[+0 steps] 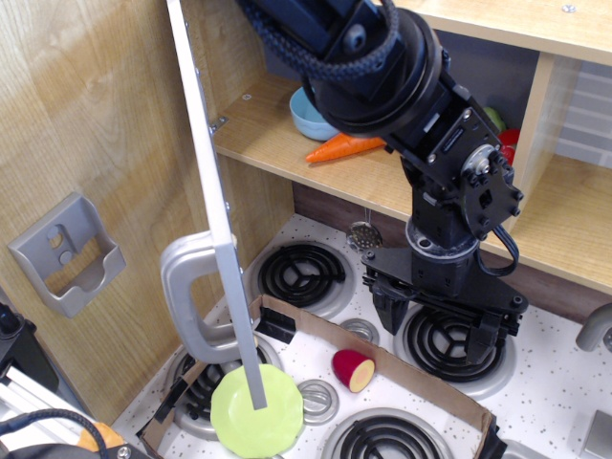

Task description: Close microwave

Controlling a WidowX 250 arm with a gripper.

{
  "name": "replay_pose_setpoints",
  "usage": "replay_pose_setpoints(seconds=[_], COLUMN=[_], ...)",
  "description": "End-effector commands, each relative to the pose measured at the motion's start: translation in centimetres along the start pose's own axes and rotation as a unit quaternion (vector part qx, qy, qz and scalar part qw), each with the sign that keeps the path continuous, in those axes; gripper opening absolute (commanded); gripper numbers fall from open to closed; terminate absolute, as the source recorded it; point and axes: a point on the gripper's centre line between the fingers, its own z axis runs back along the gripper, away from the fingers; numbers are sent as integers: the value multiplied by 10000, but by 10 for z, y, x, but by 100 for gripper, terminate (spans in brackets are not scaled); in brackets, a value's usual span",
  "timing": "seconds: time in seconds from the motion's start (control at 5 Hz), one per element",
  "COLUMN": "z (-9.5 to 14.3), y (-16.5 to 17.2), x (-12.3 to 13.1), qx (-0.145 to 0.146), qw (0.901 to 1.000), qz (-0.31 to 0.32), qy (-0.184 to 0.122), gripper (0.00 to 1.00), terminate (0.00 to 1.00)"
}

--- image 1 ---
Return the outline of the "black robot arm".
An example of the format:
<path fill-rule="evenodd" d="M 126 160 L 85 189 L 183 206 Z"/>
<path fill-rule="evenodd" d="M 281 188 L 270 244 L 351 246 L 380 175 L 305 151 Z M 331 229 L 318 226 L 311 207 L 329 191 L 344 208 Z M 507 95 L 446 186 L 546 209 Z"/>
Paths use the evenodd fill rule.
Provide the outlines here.
<path fill-rule="evenodd" d="M 517 332 L 527 299 L 489 268 L 480 244 L 504 229 L 522 192 L 498 132 L 449 75 L 448 54 L 418 14 L 390 1 L 244 1 L 264 44 L 297 72 L 317 111 L 356 138 L 381 138 L 412 188 L 407 247 L 369 249 L 364 281 L 383 327 L 396 333 L 410 301 L 465 318 L 470 363 Z"/>

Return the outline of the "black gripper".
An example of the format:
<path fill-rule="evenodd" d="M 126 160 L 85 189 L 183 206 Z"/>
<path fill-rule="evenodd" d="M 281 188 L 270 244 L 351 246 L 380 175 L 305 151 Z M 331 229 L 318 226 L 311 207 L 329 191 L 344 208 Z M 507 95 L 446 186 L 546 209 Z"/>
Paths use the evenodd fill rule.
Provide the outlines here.
<path fill-rule="evenodd" d="M 418 229 L 407 229 L 405 235 L 405 248 L 375 248 L 361 256 L 363 283 L 383 328 L 396 335 L 411 301 L 465 318 L 471 323 L 467 362 L 482 363 L 497 342 L 499 328 L 519 328 L 528 299 L 485 270 L 477 239 L 444 249 Z"/>

